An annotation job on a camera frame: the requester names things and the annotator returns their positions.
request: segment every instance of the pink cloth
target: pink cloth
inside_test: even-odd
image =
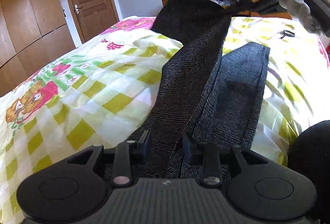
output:
[[[131,31],[139,28],[151,29],[155,19],[156,19],[155,17],[139,17],[139,18],[127,19],[125,21],[120,21],[117,24],[114,24],[110,28],[103,31],[101,34],[112,33],[119,30]]]
[[[54,67],[52,69],[52,71],[56,71],[55,76],[57,76],[60,73],[62,73],[63,71],[67,70],[69,67],[71,67],[71,65],[64,65],[64,64],[60,63],[56,67]]]
[[[328,56],[328,53],[326,51],[326,49],[324,48],[324,45],[323,43],[321,42],[320,40],[320,37],[317,36],[317,39],[318,39],[318,47],[320,49],[320,53],[324,56],[324,58],[326,59],[327,61],[327,65],[328,65],[328,68],[330,67],[330,62],[329,62],[329,56]]]
[[[45,87],[42,87],[38,90],[38,92],[41,94],[41,101],[38,103],[38,105],[34,108],[33,111],[29,113],[29,115],[24,119],[26,121],[35,111],[40,109],[43,105],[45,105],[49,100],[52,99],[52,97],[56,94],[58,94],[58,87],[53,81],[49,81]]]

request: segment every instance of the black plastic mount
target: black plastic mount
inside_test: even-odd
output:
[[[100,214],[107,206],[110,208],[106,211],[111,211],[118,199],[136,200],[139,195],[137,200],[150,204],[156,212],[159,210],[156,201],[160,199],[171,205],[168,199],[174,199],[177,191],[188,187],[196,191],[192,196],[201,195],[206,189],[215,191],[217,199],[227,199],[228,204],[222,208],[231,214],[234,208],[235,214],[245,215],[247,219],[293,221],[305,216],[316,201],[315,187],[308,178],[249,149],[233,145],[222,150],[211,142],[196,142],[185,134],[182,139],[187,163],[203,168],[200,182],[134,178],[131,166],[146,163],[150,152],[151,134],[145,131],[139,141],[125,141],[114,149],[90,146],[29,176],[17,190],[18,204],[32,223],[72,223]],[[229,165],[230,182],[223,182],[221,162]],[[113,164],[108,184],[103,180],[106,163]],[[210,210],[205,213],[213,214],[217,209],[212,207],[212,194],[207,193],[211,204],[205,205]],[[189,195],[183,195],[179,202],[188,203]],[[130,204],[134,210],[141,206]]]

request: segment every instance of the bed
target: bed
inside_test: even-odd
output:
[[[16,224],[20,182],[92,144],[115,147],[155,104],[163,65],[182,44],[129,17],[0,98],[0,222]],[[282,37],[283,30],[295,37]],[[319,38],[280,18],[232,19],[223,54],[253,41],[271,49],[252,150],[286,165],[289,145],[330,118],[329,59]]]

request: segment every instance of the ridged black surface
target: ridged black surface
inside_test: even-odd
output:
[[[94,215],[76,224],[257,224],[235,211],[219,190],[199,186],[195,179],[139,179],[116,189]],[[305,218],[294,223],[309,223]],[[24,224],[35,224],[26,220]]]

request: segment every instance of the round pad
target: round pad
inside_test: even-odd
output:
[[[271,200],[283,200],[293,192],[291,183],[281,178],[264,178],[255,184],[255,189],[259,195]]]
[[[95,212],[107,191],[103,180],[83,165],[51,166],[25,179],[17,201],[25,215],[43,222],[73,222]]]
[[[308,178],[290,169],[257,165],[232,179],[227,196],[238,210],[259,220],[290,221],[311,210],[316,189]]]

